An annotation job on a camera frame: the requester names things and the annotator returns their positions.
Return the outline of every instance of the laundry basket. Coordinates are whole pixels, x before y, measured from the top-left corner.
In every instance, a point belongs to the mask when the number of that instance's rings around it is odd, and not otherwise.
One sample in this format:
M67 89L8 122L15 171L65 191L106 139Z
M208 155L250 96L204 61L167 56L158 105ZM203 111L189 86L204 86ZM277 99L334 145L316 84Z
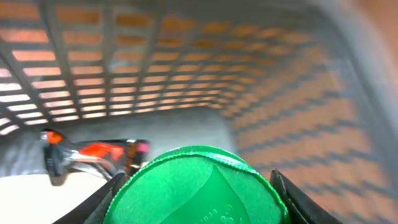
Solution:
M344 222L396 222L391 86L330 2L1 1L0 177L45 173L43 127L156 142L220 122L215 144L265 178L279 169Z

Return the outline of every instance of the green object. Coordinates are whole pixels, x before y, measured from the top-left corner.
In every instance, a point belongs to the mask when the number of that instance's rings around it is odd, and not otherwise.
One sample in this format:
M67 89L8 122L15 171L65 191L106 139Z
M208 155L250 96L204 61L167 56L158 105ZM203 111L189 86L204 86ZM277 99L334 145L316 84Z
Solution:
M244 160L210 146L165 152L118 192L104 224L289 224L270 183Z

